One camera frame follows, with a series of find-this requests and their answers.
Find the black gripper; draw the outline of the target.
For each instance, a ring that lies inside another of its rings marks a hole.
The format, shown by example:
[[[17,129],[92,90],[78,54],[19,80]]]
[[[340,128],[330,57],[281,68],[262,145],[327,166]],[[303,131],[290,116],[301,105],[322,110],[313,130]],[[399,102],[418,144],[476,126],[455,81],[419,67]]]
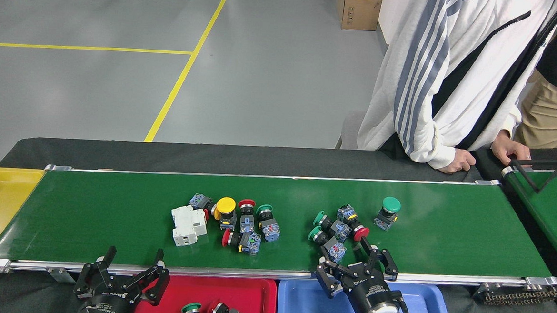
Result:
[[[320,257],[315,271],[317,281],[328,298],[344,290],[355,313],[379,313],[384,306],[390,308],[389,313],[397,313],[398,304],[385,281],[397,280],[397,265],[388,250],[378,249],[366,237],[361,237],[360,244],[368,257],[364,266],[346,267]]]
[[[128,279],[126,293],[117,293],[115,274],[108,271],[116,252],[111,245],[105,256],[82,267],[73,293],[80,300],[87,298],[84,313],[134,313],[136,304],[142,301],[160,303],[170,280],[164,251],[158,250],[152,266]]]

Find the person's right hand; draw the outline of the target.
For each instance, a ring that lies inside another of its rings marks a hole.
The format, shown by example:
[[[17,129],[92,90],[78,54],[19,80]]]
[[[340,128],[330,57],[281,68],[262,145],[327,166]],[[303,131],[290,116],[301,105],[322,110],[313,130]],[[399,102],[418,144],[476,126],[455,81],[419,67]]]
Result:
[[[476,160],[469,151],[455,148],[453,161],[445,167],[439,168],[439,171],[445,174],[455,174],[459,171],[469,171],[475,164]]]

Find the person's left hand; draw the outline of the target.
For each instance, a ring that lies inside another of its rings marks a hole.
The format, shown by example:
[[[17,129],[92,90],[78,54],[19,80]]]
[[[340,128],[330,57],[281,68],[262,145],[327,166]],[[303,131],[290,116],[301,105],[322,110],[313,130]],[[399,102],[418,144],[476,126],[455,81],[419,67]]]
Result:
[[[531,160],[530,149],[514,141],[507,130],[502,129],[496,135],[491,144],[491,151],[494,156],[505,166],[511,165],[511,155],[515,155],[517,160]]]

